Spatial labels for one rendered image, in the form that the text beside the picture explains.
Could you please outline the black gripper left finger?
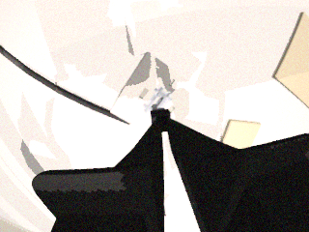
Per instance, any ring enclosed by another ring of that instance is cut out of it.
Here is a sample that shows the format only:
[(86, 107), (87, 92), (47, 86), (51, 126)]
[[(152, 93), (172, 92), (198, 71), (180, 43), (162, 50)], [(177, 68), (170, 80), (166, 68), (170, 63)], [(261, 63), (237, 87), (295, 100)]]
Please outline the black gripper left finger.
[(140, 213), (148, 232), (165, 232), (161, 125), (151, 123), (116, 166), (45, 170), (32, 178), (31, 186), (55, 217)]

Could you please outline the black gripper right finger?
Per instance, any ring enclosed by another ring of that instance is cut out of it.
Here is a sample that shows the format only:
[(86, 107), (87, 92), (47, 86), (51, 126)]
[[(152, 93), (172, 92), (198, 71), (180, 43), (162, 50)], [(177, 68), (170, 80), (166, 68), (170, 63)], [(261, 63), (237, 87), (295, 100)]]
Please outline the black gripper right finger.
[(309, 159), (309, 134), (232, 147), (173, 119), (167, 139), (200, 232), (224, 232), (251, 178)]

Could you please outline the black usb plug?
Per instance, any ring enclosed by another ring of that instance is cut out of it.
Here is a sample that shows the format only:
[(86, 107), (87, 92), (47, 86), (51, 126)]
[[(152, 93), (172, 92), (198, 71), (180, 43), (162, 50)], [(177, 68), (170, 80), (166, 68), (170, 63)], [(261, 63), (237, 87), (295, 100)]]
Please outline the black usb plug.
[(150, 111), (151, 123), (154, 121), (159, 121), (161, 125), (161, 131), (167, 132), (166, 120), (170, 120), (170, 112), (169, 109), (165, 108), (152, 108)]

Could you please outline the cream flat square slab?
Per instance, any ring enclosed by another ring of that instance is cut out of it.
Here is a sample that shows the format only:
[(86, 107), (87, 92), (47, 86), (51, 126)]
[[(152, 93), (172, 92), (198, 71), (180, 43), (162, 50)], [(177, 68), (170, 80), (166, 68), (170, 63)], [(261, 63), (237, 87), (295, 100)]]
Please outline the cream flat square slab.
[(309, 108), (309, 16), (305, 12), (301, 12), (273, 77)]

